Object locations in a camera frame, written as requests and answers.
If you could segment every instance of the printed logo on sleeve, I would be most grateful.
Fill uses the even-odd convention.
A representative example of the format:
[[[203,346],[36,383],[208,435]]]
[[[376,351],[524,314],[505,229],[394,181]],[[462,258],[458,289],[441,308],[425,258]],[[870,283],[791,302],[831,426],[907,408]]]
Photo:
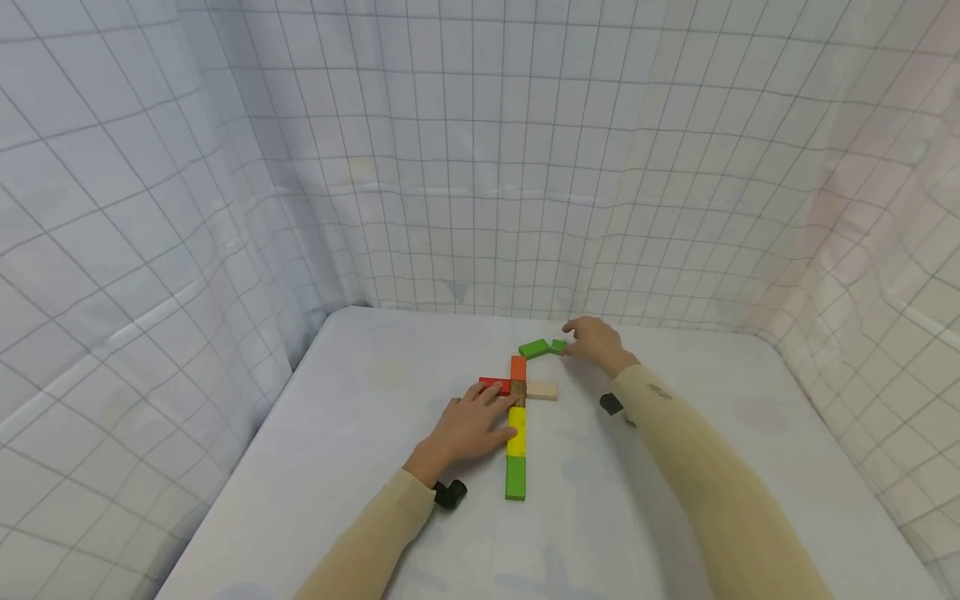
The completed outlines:
[[[660,387],[659,385],[657,385],[657,384],[655,384],[655,383],[648,383],[648,384],[647,384],[647,387],[650,389],[651,392],[653,392],[653,393],[656,394],[657,396],[660,396],[660,397],[663,398],[664,400],[672,400],[672,399],[673,399],[673,397],[672,397],[670,394],[668,394],[667,392],[665,392],[662,387]]]

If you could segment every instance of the white fabric wall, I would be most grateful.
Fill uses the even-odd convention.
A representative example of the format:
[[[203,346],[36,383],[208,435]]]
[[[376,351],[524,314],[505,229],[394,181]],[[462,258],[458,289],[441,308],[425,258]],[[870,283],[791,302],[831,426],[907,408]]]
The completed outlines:
[[[958,28],[0,0],[4,597],[152,597],[345,303],[758,334],[957,594]]]

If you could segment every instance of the left hand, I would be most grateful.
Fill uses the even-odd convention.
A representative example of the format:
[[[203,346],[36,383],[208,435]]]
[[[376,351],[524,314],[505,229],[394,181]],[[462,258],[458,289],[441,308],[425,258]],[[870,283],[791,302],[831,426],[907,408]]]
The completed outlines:
[[[493,422],[514,405],[513,396],[497,396],[500,382],[475,383],[462,398],[451,398],[433,432],[417,444],[403,466],[432,488],[448,467],[490,454],[516,435],[513,427],[491,430]]]

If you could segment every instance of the sleeve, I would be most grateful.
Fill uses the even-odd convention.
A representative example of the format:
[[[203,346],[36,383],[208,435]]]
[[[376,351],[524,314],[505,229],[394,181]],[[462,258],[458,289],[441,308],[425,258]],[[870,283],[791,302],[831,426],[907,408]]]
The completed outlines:
[[[378,600],[433,510],[434,492],[407,471],[390,482],[334,542],[296,600]]]
[[[612,384],[699,539],[717,600],[829,600],[777,500],[726,440],[644,365]]]

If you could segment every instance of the hand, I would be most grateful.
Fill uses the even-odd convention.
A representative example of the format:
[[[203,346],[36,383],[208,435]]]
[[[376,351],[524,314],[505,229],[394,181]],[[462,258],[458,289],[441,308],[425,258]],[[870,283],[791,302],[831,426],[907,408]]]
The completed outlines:
[[[452,464],[490,454],[516,435],[513,427],[491,430],[493,422],[516,402],[513,396],[497,396],[499,381],[486,387],[470,386],[462,398],[452,398],[433,432],[417,444],[403,466],[427,488]]]
[[[616,329],[596,317],[580,317],[566,322],[564,333],[573,331],[577,341],[567,344],[564,356],[582,358],[599,367],[611,378],[627,367],[640,364],[636,356],[623,348]]]

